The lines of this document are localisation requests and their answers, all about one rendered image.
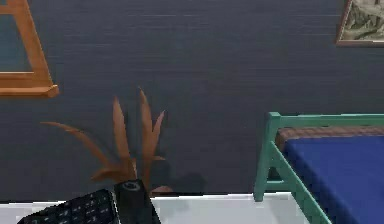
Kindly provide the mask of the brown checked pillow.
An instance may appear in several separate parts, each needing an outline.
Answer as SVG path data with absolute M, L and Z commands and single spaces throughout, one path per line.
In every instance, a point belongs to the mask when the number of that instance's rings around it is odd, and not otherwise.
M 285 143 L 291 139 L 352 136 L 384 136 L 384 126 L 280 128 L 275 145 L 282 151 Z

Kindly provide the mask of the brown leafed house plant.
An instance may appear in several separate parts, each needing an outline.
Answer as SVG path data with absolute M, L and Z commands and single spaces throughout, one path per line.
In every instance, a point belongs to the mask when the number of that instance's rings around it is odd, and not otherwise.
M 114 163 L 107 159 L 102 153 L 100 147 L 91 139 L 91 137 L 83 130 L 53 121 L 44 121 L 44 124 L 55 126 L 70 133 L 80 140 L 83 145 L 101 162 L 102 167 L 92 176 L 92 181 L 102 181 L 105 179 L 113 180 L 116 183 L 126 180 L 140 179 L 150 197 L 160 195 L 162 193 L 171 193 L 173 189 L 167 185 L 151 187 L 151 171 L 155 161 L 165 160 L 164 157 L 156 154 L 157 145 L 161 134 L 161 126 L 165 117 L 162 111 L 156 121 L 152 119 L 151 107 L 145 92 L 140 89 L 140 111 L 142 125 L 142 173 L 138 175 L 137 162 L 138 159 L 130 154 L 129 142 L 126 131 L 125 116 L 117 97 L 113 99 L 113 135 L 119 161 Z

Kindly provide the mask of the brown framed landscape picture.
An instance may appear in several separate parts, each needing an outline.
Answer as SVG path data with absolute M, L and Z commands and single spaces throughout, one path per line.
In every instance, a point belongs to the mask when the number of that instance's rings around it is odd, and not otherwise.
M 384 0 L 345 0 L 335 44 L 384 47 Z

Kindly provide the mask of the orange wooden framed window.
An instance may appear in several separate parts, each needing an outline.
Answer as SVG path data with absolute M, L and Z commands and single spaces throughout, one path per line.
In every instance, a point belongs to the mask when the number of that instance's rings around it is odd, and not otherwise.
M 53 98 L 60 91 L 52 81 L 27 0 L 6 0 L 0 15 L 11 15 L 25 48 L 31 71 L 0 72 L 0 97 Z

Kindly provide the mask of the black keyboard with pale keys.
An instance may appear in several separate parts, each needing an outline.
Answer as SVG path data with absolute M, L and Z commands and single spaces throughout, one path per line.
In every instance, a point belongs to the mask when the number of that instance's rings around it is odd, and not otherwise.
M 101 189 L 23 217 L 17 224 L 120 224 L 113 195 Z

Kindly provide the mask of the green framed bed blue mattress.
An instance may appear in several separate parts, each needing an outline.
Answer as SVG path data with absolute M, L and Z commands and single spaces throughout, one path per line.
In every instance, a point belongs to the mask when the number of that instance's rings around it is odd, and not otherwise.
M 310 224 L 384 224 L 384 136 L 300 138 L 275 145 L 280 128 L 384 126 L 384 114 L 270 112 L 253 197 L 287 191 Z

